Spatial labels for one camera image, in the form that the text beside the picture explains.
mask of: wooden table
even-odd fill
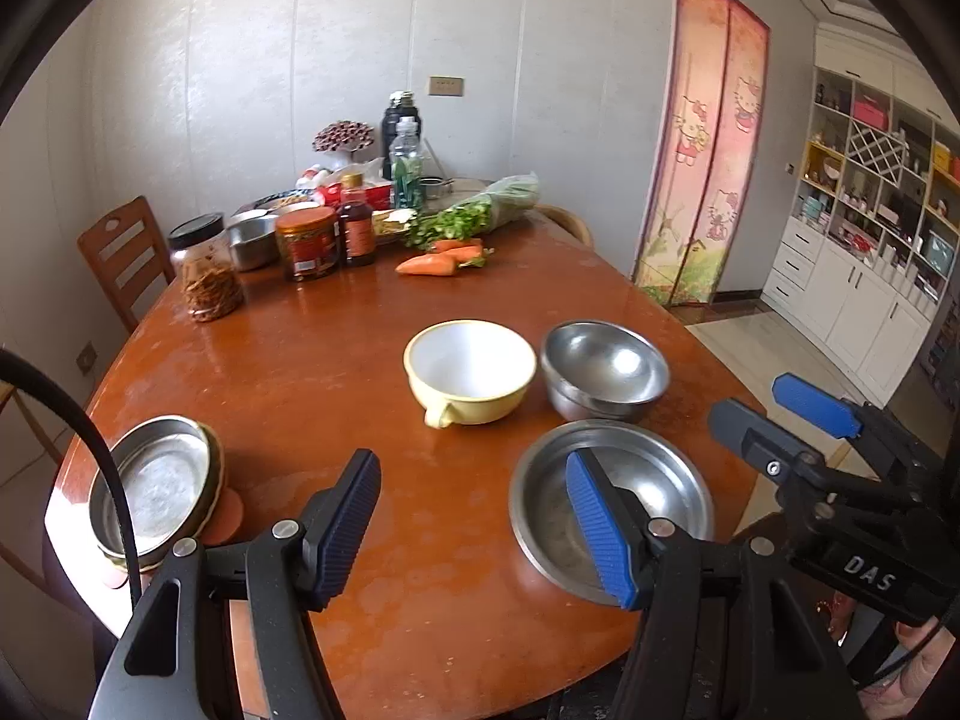
[[[680,447],[707,480],[726,539],[755,472],[712,442],[707,410],[736,396],[760,404],[663,309],[591,251],[536,214],[488,237],[484,271],[397,276],[407,252],[293,285],[277,268],[244,277],[247,304],[210,324],[186,316],[179,285],[157,301],[93,398],[115,442],[134,424],[182,413],[211,425],[229,483],[246,504],[240,538],[295,517],[336,479],[350,453],[380,456],[383,493],[344,594],[314,630],[347,717],[467,720],[504,712],[592,673],[623,653],[634,615],[580,601],[539,575],[515,542],[507,490],[515,463],[563,420],[538,374],[499,422],[431,430],[401,354],[422,328],[475,317],[539,348],[567,319],[608,319],[649,338],[672,384],[642,425]],[[128,589],[100,579],[85,504],[93,459],[73,442],[46,514],[67,575],[120,635]],[[269,716],[245,604],[232,608],[244,707]]]

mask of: yellow bowl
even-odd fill
[[[427,425],[482,425],[520,405],[536,354],[508,327],[457,319],[417,333],[403,351],[403,367]]]

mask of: plastic bag of vegetables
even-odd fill
[[[444,238],[465,241],[520,218],[539,201],[539,178],[510,175],[494,181],[479,194],[434,215],[420,215],[407,232],[408,247],[427,250]]]

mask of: pink box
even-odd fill
[[[864,124],[870,124],[871,127],[886,131],[887,112],[877,107],[877,103],[870,98],[853,100],[853,117]]]

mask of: flower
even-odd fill
[[[362,122],[328,124],[313,139],[313,151],[360,151],[373,143],[373,127]]]

